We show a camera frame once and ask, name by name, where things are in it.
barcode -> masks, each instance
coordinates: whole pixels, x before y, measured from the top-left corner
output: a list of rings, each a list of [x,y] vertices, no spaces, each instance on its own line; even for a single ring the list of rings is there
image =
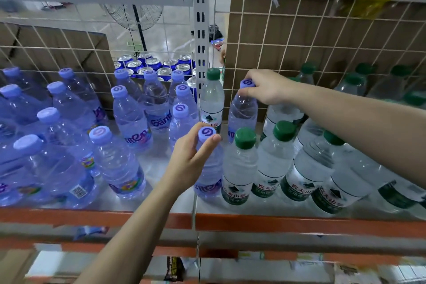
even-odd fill
[[[85,197],[87,195],[87,191],[81,185],[76,185],[70,190],[70,192],[77,199],[81,199],[82,197]]]
[[[414,184],[410,185],[408,187],[408,190],[413,191],[416,194],[423,194],[423,193],[425,193],[425,190],[419,188],[417,185],[414,185]]]

person's left hand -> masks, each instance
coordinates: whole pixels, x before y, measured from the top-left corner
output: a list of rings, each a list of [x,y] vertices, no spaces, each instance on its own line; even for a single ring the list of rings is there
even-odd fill
[[[163,175],[162,180],[164,179],[165,182],[177,189],[179,194],[195,184],[203,170],[204,163],[222,139],[219,134],[210,136],[197,151],[198,131],[204,126],[208,125],[198,122],[188,134],[177,140]]]

purple bottle cap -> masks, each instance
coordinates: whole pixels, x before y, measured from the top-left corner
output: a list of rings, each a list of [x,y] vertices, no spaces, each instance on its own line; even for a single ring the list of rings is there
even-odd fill
[[[184,73],[179,70],[172,71],[172,80],[173,81],[183,81]]]
[[[70,67],[65,67],[59,70],[59,76],[63,79],[69,79],[74,76],[74,71]]]
[[[180,103],[173,106],[173,116],[175,118],[186,118],[189,116],[189,108],[187,105]]]
[[[96,145],[108,143],[112,138],[112,132],[107,126],[93,128],[89,133],[89,138]]]
[[[216,134],[216,130],[213,127],[202,127],[198,131],[198,139],[200,142],[205,142],[207,138]]]
[[[116,79],[127,79],[129,72],[126,69],[118,69],[114,71],[114,76]]]
[[[189,89],[188,85],[178,85],[176,87],[176,95],[178,97],[184,97],[191,94],[191,90]]]
[[[144,72],[144,79],[148,81],[157,80],[157,72],[155,72],[154,70],[146,70]]]
[[[43,146],[43,141],[36,135],[26,135],[13,143],[13,148],[23,154],[34,155]]]
[[[7,67],[3,69],[3,73],[7,77],[17,77],[20,74],[20,69],[17,66]]]
[[[244,79],[240,82],[240,89],[243,89],[245,87],[256,87],[256,85],[251,79]]]
[[[49,90],[51,94],[58,94],[65,91],[66,89],[67,86],[61,81],[52,82],[47,85],[47,90]]]
[[[111,94],[114,99],[124,98],[127,96],[127,89],[124,85],[116,85],[115,87],[111,88]]]
[[[60,117],[61,114],[59,113],[58,109],[54,107],[48,107],[46,109],[40,110],[37,113],[38,120],[45,124],[51,124],[52,122],[58,121]]]
[[[0,88],[0,93],[3,94],[5,98],[17,97],[22,93],[22,90],[17,85],[6,85]]]

human arm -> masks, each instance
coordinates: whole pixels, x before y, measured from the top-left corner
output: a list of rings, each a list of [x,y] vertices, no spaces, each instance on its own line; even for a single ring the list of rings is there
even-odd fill
[[[165,174],[120,231],[79,276],[75,284],[136,284],[141,281],[173,203],[195,184],[204,163],[221,141],[213,135],[197,151],[197,123],[178,139]]]
[[[321,127],[412,183],[426,189],[426,110],[354,96],[249,70],[255,88],[240,89],[272,105],[288,102]]]

person's right hand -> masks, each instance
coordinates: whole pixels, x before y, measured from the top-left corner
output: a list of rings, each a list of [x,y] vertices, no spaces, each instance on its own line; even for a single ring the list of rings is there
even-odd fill
[[[266,105],[289,101],[297,83],[272,70],[249,70],[246,79],[252,79],[256,87],[245,87],[238,94],[254,97]]]

